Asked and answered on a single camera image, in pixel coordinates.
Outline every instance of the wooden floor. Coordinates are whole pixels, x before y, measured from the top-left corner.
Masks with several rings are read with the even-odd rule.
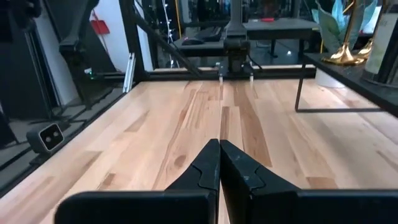
[[[301,188],[398,188],[398,120],[297,114],[298,80],[141,83],[0,200],[0,223],[51,223],[86,190],[164,189],[210,138],[229,139]],[[372,106],[305,81],[301,107]],[[221,198],[220,223],[227,223]]]

